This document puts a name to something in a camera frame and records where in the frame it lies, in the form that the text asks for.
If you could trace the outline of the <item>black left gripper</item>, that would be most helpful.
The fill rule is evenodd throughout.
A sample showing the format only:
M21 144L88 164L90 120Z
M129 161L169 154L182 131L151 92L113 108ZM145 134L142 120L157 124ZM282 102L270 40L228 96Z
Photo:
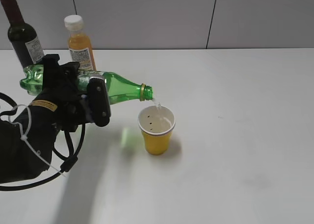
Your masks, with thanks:
M74 132L78 125L92 122L87 101L76 86L78 62L59 65L58 54L46 54L43 64L42 91L37 100L46 100L57 106L53 112L53 122L62 130Z

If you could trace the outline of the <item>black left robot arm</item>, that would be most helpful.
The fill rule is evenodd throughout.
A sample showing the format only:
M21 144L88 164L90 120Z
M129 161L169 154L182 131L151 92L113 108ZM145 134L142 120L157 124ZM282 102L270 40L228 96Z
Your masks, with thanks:
M0 189L20 191L48 183L77 162L87 123L94 121L89 91L79 89L79 62L59 64L59 55L45 55L37 65L24 68L20 86L34 95L21 107L1 112Z

